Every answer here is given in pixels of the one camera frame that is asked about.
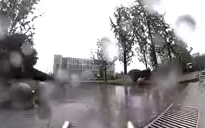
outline white building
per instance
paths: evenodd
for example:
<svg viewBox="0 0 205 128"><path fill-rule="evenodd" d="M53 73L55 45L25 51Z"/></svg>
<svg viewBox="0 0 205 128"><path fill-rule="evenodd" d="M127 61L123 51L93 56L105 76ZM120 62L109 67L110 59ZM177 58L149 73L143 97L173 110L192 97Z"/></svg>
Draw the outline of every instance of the white building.
<svg viewBox="0 0 205 128"><path fill-rule="evenodd" d="M69 73L80 74L82 72L92 72L93 74L99 73L100 60L95 61L92 59L70 58L62 57L61 55L54 55L53 73L56 74L58 69L64 69ZM114 74L114 65L107 69L107 74Z"/></svg>

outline wet road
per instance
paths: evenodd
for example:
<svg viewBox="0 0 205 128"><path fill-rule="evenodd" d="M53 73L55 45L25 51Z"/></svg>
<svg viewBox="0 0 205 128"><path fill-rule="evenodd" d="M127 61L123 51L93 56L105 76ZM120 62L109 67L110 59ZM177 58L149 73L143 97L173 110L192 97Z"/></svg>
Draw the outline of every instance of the wet road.
<svg viewBox="0 0 205 128"><path fill-rule="evenodd" d="M70 121L77 128L126 128L147 124L174 98L176 90L150 87L44 85L47 103L32 110L0 108L0 128L61 128Z"/></svg>

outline sky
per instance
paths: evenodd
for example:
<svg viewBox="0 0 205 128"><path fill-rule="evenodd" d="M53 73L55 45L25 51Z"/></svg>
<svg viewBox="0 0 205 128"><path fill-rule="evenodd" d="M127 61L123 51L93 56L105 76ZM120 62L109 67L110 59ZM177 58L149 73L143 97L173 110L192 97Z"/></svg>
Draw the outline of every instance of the sky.
<svg viewBox="0 0 205 128"><path fill-rule="evenodd" d="M52 72L54 54L63 57L90 58L96 41L108 37L115 40L109 17L118 5L129 5L133 0L41 0L38 5L43 16L35 21L34 47L39 60L36 68ZM159 11L165 10L165 20L174 26L177 18L190 14L196 21L196 30L187 37L193 53L205 53L205 1L203 0L160 0ZM116 62L115 71L123 71ZM133 58L130 69L144 69L137 58Z"/></svg>

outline drain grate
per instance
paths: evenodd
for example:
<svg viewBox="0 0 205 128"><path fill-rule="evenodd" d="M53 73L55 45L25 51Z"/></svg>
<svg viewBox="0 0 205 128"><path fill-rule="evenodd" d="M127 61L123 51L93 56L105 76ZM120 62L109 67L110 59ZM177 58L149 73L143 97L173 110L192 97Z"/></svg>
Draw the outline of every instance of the drain grate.
<svg viewBox="0 0 205 128"><path fill-rule="evenodd" d="M198 109L171 105L145 128L197 128Z"/></svg>

